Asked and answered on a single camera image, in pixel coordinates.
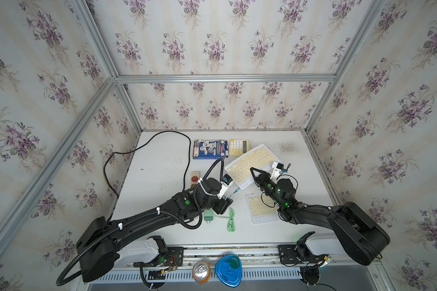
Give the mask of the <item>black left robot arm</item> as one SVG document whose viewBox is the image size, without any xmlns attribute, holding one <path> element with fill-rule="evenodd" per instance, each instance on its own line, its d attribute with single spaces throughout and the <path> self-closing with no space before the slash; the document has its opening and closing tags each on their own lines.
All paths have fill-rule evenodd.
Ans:
<svg viewBox="0 0 437 291">
<path fill-rule="evenodd" d="M 213 210 L 221 215 L 232 204 L 232 199 L 225 197 L 232 184 L 228 175 L 221 181 L 201 179 L 195 187 L 175 194 L 153 209 L 118 220 L 107 221 L 104 217 L 93 220 L 75 245 L 77 256 L 58 276 L 56 285 L 64 286 L 78 276 L 85 282 L 102 277 L 120 259 L 122 248 L 156 230 L 175 224 L 198 229 L 204 211 Z"/>
</svg>

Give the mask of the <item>green charger plug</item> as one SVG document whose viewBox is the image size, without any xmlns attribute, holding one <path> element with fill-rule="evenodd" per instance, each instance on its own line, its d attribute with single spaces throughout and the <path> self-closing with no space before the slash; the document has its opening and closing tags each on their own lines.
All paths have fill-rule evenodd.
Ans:
<svg viewBox="0 0 437 291">
<path fill-rule="evenodd" d="M 214 212 L 212 210 L 205 210 L 203 212 L 203 219 L 206 223 L 211 223 L 214 220 Z"/>
</svg>

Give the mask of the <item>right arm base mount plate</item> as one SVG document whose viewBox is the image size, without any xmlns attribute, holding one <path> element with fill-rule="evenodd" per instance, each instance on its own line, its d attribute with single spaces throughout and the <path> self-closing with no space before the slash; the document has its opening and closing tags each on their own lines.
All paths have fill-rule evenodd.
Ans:
<svg viewBox="0 0 437 291">
<path fill-rule="evenodd" d="M 277 249 L 281 264 L 294 265 L 302 263 L 298 257 L 297 244 L 280 244 L 277 246 Z"/>
</svg>

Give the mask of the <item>cream power strip red sockets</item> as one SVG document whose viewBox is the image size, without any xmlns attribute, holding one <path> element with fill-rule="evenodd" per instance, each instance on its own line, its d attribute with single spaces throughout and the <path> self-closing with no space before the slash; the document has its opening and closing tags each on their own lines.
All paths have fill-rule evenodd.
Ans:
<svg viewBox="0 0 437 291">
<path fill-rule="evenodd" d="M 192 171 L 191 172 L 191 180 L 190 180 L 191 187 L 198 185 L 200 178 L 201 178 L 201 174 L 199 171 Z"/>
</svg>

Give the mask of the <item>white yellow keyboard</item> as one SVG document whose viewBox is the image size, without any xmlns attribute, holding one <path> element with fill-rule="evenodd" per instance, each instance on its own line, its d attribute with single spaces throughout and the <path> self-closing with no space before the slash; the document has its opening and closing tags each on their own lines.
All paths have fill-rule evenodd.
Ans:
<svg viewBox="0 0 437 291">
<path fill-rule="evenodd" d="M 264 224 L 279 220 L 277 207 L 272 207 L 273 201 L 261 194 L 246 194 L 246 202 L 253 224 Z"/>
<path fill-rule="evenodd" d="M 233 162 L 225 167 L 227 174 L 234 180 L 238 188 L 245 190 L 250 185 L 254 184 L 251 168 L 256 168 L 265 172 L 272 169 L 274 162 L 280 162 L 280 159 L 275 156 L 264 144 L 261 144 L 246 154 L 239 156 Z"/>
</svg>

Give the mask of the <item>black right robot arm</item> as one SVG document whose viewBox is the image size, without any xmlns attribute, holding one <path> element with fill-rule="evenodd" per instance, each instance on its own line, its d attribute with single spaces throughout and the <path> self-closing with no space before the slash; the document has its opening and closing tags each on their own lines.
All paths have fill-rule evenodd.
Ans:
<svg viewBox="0 0 437 291">
<path fill-rule="evenodd" d="M 381 252 L 390 244 L 387 232 L 356 203 L 346 202 L 342 206 L 306 204 L 296 200 L 296 188 L 290 179 L 275 182 L 270 173 L 254 167 L 250 172 L 256 186 L 274 201 L 284 222 L 332 230 L 343 250 L 355 262 L 369 265 L 381 258 Z"/>
</svg>

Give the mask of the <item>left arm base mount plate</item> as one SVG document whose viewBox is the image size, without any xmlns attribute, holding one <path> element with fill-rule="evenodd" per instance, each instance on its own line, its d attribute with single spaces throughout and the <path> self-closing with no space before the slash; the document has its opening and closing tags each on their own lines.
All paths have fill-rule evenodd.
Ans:
<svg viewBox="0 0 437 291">
<path fill-rule="evenodd" d="M 143 252 L 133 263 L 134 267 L 180 267 L 183 264 L 183 247 L 167 247 L 164 250 Z"/>
</svg>

